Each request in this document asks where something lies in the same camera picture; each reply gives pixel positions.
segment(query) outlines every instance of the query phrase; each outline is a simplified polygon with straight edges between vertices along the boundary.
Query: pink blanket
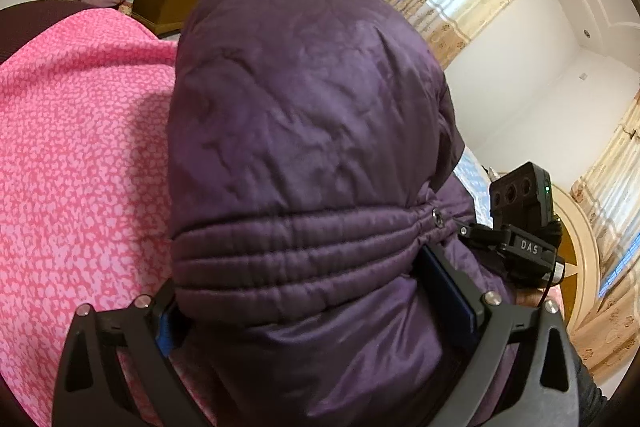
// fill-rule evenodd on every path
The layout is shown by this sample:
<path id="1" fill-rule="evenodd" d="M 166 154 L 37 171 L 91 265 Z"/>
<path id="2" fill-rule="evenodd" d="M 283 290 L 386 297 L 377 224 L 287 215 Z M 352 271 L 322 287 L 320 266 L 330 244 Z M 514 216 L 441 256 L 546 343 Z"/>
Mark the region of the pink blanket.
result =
<path id="1" fill-rule="evenodd" d="M 126 307 L 170 275 L 175 52 L 132 19 L 94 9 L 0 66 L 0 372 L 40 427 L 51 422 L 76 307 Z M 178 371 L 192 387 L 188 368 Z M 152 419 L 145 404 L 143 413 Z"/>

